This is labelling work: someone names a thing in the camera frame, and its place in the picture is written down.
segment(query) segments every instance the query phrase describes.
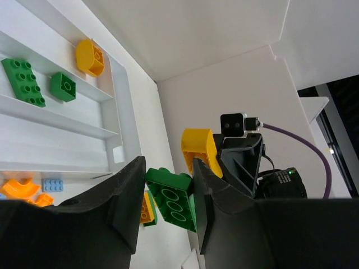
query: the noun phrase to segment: lego stud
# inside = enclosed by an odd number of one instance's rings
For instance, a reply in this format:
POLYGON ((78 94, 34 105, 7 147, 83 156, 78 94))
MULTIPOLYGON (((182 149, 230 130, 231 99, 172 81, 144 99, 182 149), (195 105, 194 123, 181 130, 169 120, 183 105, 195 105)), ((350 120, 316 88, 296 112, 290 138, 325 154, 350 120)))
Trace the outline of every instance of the lego stud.
POLYGON ((34 91, 34 92, 40 92, 40 90, 41 90, 41 89, 40 89, 39 86, 34 86, 34 87, 33 87, 33 91, 34 91))
POLYGON ((179 174, 179 175, 182 176, 182 177, 187 177, 187 178, 191 178, 191 179, 192 179, 192 177, 191 177, 190 175, 186 174, 186 173, 181 173, 181 174, 179 174))
POLYGON ((28 94, 29 92, 30 92, 30 87, 28 87, 28 86, 23 86, 23 87, 21 87, 21 91, 22 92, 24 92, 24 93, 26 93, 26 94, 28 94))
POLYGON ((16 60, 11 61, 11 65, 13 68, 19 68, 21 66, 20 62, 16 60))
POLYGON ((37 98, 36 102, 39 104, 39 105, 42 105, 42 104, 45 104, 45 99, 44 98, 37 98))
POLYGON ((163 171, 163 172, 170 173, 170 171, 169 171, 167 168, 164 168, 164 167, 161 167, 159 170, 160 170, 160 171, 163 171))
POLYGON ((31 64, 29 62, 22 63, 22 66, 24 67, 24 69, 30 69, 31 68, 31 64))
POLYGON ((35 81, 35 80, 36 80, 36 76, 35 76, 34 74, 30 74, 30 75, 27 76, 27 79, 28 79, 29 81, 35 81))
POLYGON ((35 104, 35 99, 34 98, 28 98, 28 99, 26 99, 26 102, 28 102, 30 104, 35 104))
POLYGON ((18 80, 20 80, 20 81, 23 81, 26 77, 25 77, 25 75, 24 75, 23 73, 20 73, 20 74, 17 74, 17 75, 16 75, 16 78, 17 78, 18 80))

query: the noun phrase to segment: orange curved duplo brick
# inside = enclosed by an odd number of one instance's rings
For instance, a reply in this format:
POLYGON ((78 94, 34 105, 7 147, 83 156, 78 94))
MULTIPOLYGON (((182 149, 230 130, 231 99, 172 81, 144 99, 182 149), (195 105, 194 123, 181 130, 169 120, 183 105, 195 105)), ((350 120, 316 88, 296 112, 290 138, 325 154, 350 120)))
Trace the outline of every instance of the orange curved duplo brick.
POLYGON ((33 183, 32 178, 21 184, 16 179, 10 179, 2 188, 1 192, 9 198, 27 199, 33 196, 40 189, 39 185, 33 183))
POLYGON ((34 202, 33 200, 26 200, 26 201, 32 205, 44 207, 44 206, 52 205, 52 203, 54 202, 54 198, 52 198, 50 195, 46 193, 43 193, 39 195, 36 202, 34 202))

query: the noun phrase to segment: light blue lego brick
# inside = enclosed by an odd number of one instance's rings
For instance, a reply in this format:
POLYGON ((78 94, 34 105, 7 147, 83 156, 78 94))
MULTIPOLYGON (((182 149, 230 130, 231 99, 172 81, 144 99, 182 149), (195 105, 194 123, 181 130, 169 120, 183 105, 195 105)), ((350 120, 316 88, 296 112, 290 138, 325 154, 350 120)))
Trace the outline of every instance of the light blue lego brick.
POLYGON ((43 192, 63 192, 63 181, 61 179, 43 179, 43 192))

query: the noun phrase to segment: white shelf divider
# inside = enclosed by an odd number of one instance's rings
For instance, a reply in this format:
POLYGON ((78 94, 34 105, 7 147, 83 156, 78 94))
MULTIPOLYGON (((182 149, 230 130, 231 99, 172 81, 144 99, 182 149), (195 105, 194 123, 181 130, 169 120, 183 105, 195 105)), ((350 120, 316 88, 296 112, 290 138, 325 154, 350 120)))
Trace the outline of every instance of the white shelf divider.
POLYGON ((0 112, 12 117, 99 139, 118 135, 118 133, 79 122, 4 95, 0 95, 0 112))

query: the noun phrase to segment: green 2x4 duplo brick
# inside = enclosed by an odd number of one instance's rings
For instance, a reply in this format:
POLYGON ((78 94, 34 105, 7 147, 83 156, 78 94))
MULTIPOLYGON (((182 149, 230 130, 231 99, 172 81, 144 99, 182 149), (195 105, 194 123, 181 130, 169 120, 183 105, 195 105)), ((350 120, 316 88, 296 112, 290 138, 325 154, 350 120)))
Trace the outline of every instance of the green 2x4 duplo brick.
POLYGON ((163 219, 179 227, 197 232, 195 213, 190 205, 193 182, 189 175, 175 175, 165 168, 150 168, 145 175, 163 219))
POLYGON ((42 108, 46 106, 28 61, 8 58, 1 63, 17 99, 42 108))

